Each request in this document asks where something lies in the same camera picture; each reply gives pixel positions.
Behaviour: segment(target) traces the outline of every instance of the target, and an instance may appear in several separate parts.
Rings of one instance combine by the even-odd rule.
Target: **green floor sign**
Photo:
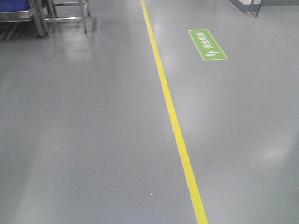
[[[205,61],[226,60],[227,57],[207,29],[188,31],[202,59]]]

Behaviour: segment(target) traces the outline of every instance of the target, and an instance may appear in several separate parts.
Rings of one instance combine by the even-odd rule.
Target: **blue plastic bin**
[[[27,0],[0,0],[0,13],[26,11],[29,8]]]

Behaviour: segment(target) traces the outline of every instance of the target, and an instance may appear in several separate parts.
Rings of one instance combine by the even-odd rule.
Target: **yellow floor line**
[[[178,146],[178,151],[179,151],[182,165],[184,168],[184,172],[185,172],[190,196],[192,199],[197,223],[198,224],[208,224],[204,205],[203,205],[201,197],[200,197],[199,189],[198,189],[196,179],[195,179],[195,176],[193,173],[193,169],[192,169],[191,162],[189,159],[188,151],[187,151],[185,141],[184,141],[184,138],[182,135],[182,131],[181,131],[181,128],[180,128],[180,125],[178,122],[177,114],[176,114],[176,111],[174,109],[174,105],[173,105],[173,102],[171,99],[171,94],[170,94],[170,90],[168,87],[166,75],[165,75],[164,68],[163,68],[163,65],[161,62],[161,58],[159,55],[159,51],[158,51],[157,43],[156,43],[156,40],[154,37],[154,33],[153,33],[153,30],[151,27],[148,10],[146,8],[145,1],[140,0],[140,2],[142,5],[144,18],[145,18],[146,25],[148,28],[150,42],[151,42],[151,45],[153,48],[153,52],[154,52],[154,56],[155,56],[155,60],[156,60],[156,64],[157,64],[157,68],[158,68],[158,72],[159,72],[159,76],[160,76],[160,80],[161,80],[161,84],[162,84],[162,88],[163,88],[163,92],[164,92],[164,96],[165,96],[165,100],[166,100],[166,104],[168,107],[168,113],[169,113],[169,116],[171,119],[172,129],[173,129],[173,132],[175,135],[175,139],[176,139],[177,146]]]

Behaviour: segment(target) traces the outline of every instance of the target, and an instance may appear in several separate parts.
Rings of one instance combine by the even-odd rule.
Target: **metal cart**
[[[54,0],[29,0],[30,9],[21,12],[0,13],[0,22],[26,22],[34,19],[38,34],[40,36],[49,35],[48,22],[71,22],[81,21],[84,32],[87,33],[86,17],[90,16],[88,0],[78,2],[55,3]],[[60,6],[79,6],[81,17],[57,17],[56,7]],[[46,17],[43,9],[47,8]]]

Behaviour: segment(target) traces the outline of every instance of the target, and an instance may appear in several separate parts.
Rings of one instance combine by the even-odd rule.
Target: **gray epoxy floor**
[[[297,224],[299,7],[146,3],[210,224]],[[140,2],[91,6],[0,43],[0,223],[194,224]]]

